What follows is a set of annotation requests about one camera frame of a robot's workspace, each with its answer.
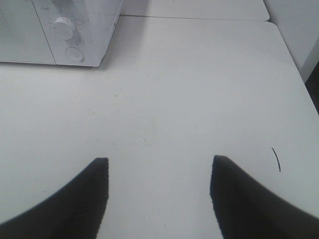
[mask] gray floor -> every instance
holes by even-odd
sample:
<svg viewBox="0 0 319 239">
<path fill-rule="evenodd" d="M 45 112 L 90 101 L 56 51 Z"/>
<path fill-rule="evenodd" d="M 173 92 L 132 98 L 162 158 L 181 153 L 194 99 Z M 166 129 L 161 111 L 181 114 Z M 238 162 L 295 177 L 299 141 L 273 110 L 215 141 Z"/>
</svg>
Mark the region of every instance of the gray floor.
<svg viewBox="0 0 319 239">
<path fill-rule="evenodd" d="M 319 113 L 319 63 L 307 80 L 306 88 Z"/>
</svg>

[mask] table surface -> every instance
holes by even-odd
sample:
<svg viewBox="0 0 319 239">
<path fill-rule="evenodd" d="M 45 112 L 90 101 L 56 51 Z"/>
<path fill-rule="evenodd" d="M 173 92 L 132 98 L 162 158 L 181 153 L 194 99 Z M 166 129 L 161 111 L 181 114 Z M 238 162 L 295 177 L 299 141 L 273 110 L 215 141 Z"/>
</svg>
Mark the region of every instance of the table surface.
<svg viewBox="0 0 319 239">
<path fill-rule="evenodd" d="M 98 238 L 222 238 L 216 154 L 319 217 L 318 114 L 269 22 L 122 16 L 99 68 L 1 64 L 0 108 L 0 223 L 108 157 Z"/>
<path fill-rule="evenodd" d="M 123 15 L 267 21 L 263 0 L 125 0 Z"/>
</svg>

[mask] white table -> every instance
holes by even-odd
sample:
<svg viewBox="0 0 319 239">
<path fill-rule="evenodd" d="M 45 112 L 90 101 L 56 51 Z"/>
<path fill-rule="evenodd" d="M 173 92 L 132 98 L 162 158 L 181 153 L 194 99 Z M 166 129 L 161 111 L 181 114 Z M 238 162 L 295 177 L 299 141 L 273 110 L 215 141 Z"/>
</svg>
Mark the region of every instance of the white table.
<svg viewBox="0 0 319 239">
<path fill-rule="evenodd" d="M 123 15 L 267 21 L 263 0 L 125 0 Z"/>
<path fill-rule="evenodd" d="M 100 68 L 1 64 L 0 109 L 0 223 L 108 157 L 99 239 L 222 238 L 215 154 L 319 216 L 319 118 L 269 22 L 120 17 Z"/>
</svg>

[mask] white wall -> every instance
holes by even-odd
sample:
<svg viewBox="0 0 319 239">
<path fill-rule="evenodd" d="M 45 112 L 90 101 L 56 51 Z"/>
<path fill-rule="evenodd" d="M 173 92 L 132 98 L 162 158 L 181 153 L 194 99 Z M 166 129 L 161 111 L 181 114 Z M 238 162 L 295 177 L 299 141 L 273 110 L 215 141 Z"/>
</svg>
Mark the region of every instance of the white wall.
<svg viewBox="0 0 319 239">
<path fill-rule="evenodd" d="M 264 0 L 304 82 L 319 60 L 319 0 Z"/>
</svg>

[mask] white microwave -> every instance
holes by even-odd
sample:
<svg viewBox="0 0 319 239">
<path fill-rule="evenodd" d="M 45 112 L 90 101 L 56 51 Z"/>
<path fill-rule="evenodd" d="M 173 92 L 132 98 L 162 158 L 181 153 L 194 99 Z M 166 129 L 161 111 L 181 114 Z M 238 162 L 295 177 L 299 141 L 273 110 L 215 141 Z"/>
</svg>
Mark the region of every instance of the white microwave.
<svg viewBox="0 0 319 239">
<path fill-rule="evenodd" d="M 0 0 L 0 61 L 99 66 L 123 0 Z"/>
</svg>

